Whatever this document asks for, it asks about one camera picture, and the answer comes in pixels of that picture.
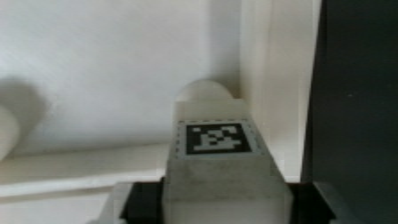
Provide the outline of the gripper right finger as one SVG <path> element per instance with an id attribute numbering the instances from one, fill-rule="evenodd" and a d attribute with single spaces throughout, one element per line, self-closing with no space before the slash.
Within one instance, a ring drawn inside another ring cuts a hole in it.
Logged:
<path id="1" fill-rule="evenodd" d="M 303 182 L 288 186 L 294 193 L 290 224 L 365 224 L 331 184 Z"/>

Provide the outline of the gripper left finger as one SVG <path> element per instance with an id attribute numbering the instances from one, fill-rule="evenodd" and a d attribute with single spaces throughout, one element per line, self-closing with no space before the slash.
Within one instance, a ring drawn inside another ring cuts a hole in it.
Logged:
<path id="1" fill-rule="evenodd" d="M 118 183 L 100 216 L 88 224 L 164 224 L 164 180 Z"/>

